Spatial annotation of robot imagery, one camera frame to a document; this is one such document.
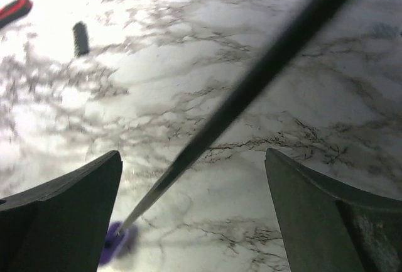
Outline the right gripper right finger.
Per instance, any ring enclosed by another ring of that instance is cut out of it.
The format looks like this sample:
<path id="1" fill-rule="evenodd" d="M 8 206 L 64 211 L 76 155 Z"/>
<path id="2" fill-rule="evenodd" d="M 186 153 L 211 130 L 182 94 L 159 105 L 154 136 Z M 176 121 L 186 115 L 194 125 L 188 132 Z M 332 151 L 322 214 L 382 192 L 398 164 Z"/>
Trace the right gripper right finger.
<path id="1" fill-rule="evenodd" d="M 265 169 L 292 271 L 401 271 L 401 201 L 342 183 L 273 148 Z"/>

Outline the purple folding umbrella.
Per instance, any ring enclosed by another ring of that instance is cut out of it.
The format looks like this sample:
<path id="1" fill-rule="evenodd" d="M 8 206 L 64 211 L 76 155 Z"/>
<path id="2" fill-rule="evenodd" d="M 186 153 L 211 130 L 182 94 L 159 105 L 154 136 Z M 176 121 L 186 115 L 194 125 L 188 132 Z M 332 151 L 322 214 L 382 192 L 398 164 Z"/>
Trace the purple folding umbrella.
<path id="1" fill-rule="evenodd" d="M 123 222 L 114 222 L 109 226 L 99 266 L 110 263 L 126 243 L 131 225 L 230 127 L 346 1 L 306 1 L 306 4 L 269 45 L 266 53 L 209 117 L 200 131 L 188 142 L 126 219 Z"/>

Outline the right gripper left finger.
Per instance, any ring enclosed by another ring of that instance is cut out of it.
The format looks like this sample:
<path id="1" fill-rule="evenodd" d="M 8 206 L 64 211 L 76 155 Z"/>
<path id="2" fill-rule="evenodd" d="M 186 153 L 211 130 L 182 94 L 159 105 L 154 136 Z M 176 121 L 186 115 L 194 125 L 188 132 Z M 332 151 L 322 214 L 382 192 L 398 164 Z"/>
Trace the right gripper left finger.
<path id="1" fill-rule="evenodd" d="M 96 271 L 122 175 L 118 151 L 1 199 L 1 271 Z"/>

